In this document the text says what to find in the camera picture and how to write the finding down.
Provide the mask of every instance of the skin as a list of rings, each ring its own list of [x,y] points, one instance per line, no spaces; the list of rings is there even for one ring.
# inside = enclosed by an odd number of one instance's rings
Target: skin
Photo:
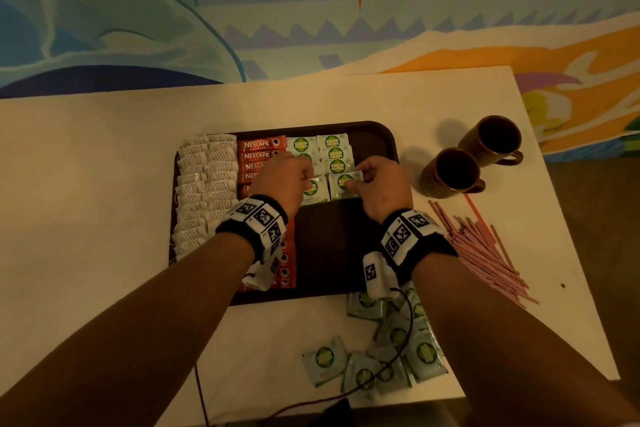
[[[412,208],[402,169],[381,157],[350,181],[382,222]],[[282,153],[253,194],[292,219],[310,187],[310,160]],[[223,233],[164,269],[83,326],[0,398],[0,425],[153,426],[211,338],[253,261],[244,238]],[[640,421],[597,370],[454,257],[430,254],[413,281],[478,420],[487,425],[615,426]]]

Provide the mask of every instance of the mug handle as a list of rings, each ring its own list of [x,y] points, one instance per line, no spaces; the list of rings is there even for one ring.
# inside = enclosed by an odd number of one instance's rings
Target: mug handle
[[[475,194],[476,192],[483,192],[486,188],[486,183],[482,179],[478,179],[474,184],[474,187],[467,189],[463,194]]]
[[[499,165],[518,165],[522,162],[522,159],[524,158],[524,156],[522,155],[522,152],[520,152],[519,150],[516,150],[516,152],[511,152],[511,154],[509,154],[509,157],[513,157],[512,159],[508,159],[508,158],[503,158],[500,159],[498,162],[496,162],[496,164]]]

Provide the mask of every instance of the colorful mural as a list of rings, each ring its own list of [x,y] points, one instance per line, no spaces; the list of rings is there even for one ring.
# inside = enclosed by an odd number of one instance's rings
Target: colorful mural
[[[640,0],[0,0],[0,88],[28,78],[43,94],[54,73],[74,91],[87,75],[119,75],[114,65],[186,84],[510,64],[548,160],[635,155],[638,10]]]

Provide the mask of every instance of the wire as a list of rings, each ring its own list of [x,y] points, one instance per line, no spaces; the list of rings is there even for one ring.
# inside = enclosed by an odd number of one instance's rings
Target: wire
[[[404,297],[404,300],[407,301],[407,303],[409,303],[409,297],[400,289],[396,289],[396,287],[392,287],[391,289],[389,289],[391,291],[397,291],[399,293],[401,293]],[[268,423],[270,423],[272,420],[274,420],[278,415],[286,412],[287,410],[291,410],[292,408],[296,408],[296,407],[304,407],[306,405],[315,405],[316,403],[324,403],[324,402],[329,402],[332,400],[340,400],[342,398],[348,397],[349,395],[351,395],[352,393],[356,393],[358,390],[362,390],[367,384],[375,381],[375,379],[377,379],[377,377],[379,377],[382,373],[384,373],[385,370],[387,370],[389,367],[391,367],[391,365],[393,363],[395,363],[395,361],[400,358],[400,356],[402,355],[403,351],[405,350],[405,348],[407,347],[407,345],[409,344],[409,340],[411,339],[411,333],[413,331],[413,310],[411,307],[409,307],[409,314],[410,314],[410,321],[409,321],[409,332],[406,335],[406,339],[404,340],[404,344],[400,347],[400,349],[398,350],[396,356],[394,357],[394,359],[392,359],[391,361],[389,361],[388,363],[386,361],[382,361],[381,363],[384,363],[385,366],[383,366],[382,368],[380,368],[379,372],[377,372],[375,375],[373,375],[370,379],[368,379],[366,382],[364,382],[361,385],[358,385],[356,388],[354,388],[353,390],[350,390],[348,392],[342,393],[340,395],[336,395],[334,397],[328,397],[328,398],[321,398],[320,400],[311,400],[311,401],[307,401],[307,402],[300,402],[300,403],[295,403],[293,405],[290,405],[288,407],[284,407],[279,409],[275,414],[272,414],[270,416],[268,416],[266,419],[263,419],[262,422],[260,422],[257,427],[264,427],[265,425],[267,425]]]
[[[200,395],[200,404],[202,406],[202,415],[204,415],[204,423],[207,427],[211,427],[209,425],[209,416],[207,415],[207,407],[204,405],[204,397],[202,396],[202,386],[200,386],[200,375],[198,375],[198,364],[193,367],[193,370],[196,374],[196,383],[198,384],[198,395]]]

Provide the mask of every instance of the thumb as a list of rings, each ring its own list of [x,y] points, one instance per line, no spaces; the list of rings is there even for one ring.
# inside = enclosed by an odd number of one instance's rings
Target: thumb
[[[349,179],[346,183],[344,183],[344,187],[347,191],[357,194],[358,196],[362,196],[362,193],[365,192],[367,186],[369,184],[364,181],[359,181],[355,179]]]

